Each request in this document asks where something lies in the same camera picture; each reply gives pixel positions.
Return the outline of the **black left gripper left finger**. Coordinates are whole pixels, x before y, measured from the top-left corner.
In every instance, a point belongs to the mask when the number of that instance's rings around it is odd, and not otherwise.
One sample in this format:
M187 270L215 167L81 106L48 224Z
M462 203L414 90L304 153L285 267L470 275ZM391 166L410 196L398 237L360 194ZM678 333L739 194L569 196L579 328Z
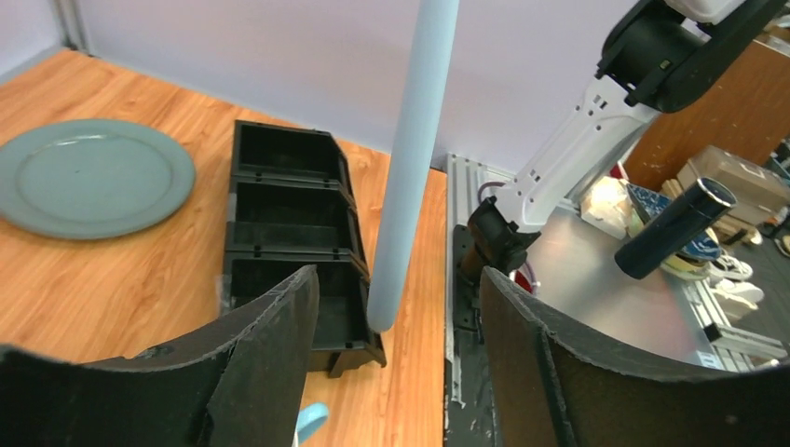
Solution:
M1 348L5 446L288 446L319 310L306 265L190 333L84 364Z

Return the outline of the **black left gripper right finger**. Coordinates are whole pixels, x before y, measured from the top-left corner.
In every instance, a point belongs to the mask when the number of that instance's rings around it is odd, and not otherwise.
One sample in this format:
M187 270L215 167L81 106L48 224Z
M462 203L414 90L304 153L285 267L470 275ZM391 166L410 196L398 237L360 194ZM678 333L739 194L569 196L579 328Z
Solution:
M484 345L507 446L785 446L789 366L726 372L625 344L483 270Z

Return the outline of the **white mug with blue handle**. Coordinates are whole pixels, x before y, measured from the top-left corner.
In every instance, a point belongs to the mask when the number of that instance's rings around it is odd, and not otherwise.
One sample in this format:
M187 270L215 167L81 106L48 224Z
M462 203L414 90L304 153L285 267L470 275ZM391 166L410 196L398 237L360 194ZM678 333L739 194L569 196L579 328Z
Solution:
M300 444L314 435L329 418L329 408L322 402L316 402L306 406L297 415L294 428L292 447L299 447Z

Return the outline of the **black compartment organizer box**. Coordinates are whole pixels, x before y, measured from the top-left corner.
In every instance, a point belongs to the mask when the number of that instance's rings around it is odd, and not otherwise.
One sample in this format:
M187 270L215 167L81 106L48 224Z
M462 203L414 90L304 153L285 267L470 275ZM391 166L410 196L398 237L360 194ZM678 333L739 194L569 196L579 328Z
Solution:
M366 318L370 275L347 157L334 137L246 120L235 124L220 308L241 307L306 264L319 314L309 370L339 378L386 366Z

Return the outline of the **light blue toothbrush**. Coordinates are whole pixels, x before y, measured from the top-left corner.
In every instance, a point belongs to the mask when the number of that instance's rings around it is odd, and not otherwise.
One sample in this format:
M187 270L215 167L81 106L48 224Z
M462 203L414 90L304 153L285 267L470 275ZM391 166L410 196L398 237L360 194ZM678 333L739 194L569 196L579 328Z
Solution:
M366 309L374 332L388 331L401 305L440 126L458 11L457 1L422 1L419 6Z

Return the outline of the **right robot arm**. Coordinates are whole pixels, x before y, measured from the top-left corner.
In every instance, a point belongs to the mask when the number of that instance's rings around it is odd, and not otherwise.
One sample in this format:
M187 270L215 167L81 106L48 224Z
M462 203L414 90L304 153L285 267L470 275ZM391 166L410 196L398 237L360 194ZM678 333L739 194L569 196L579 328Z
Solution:
M468 219L458 272L510 273L559 202L657 116L702 97L780 11L779 1L640 1L611 30L594 78L538 153Z

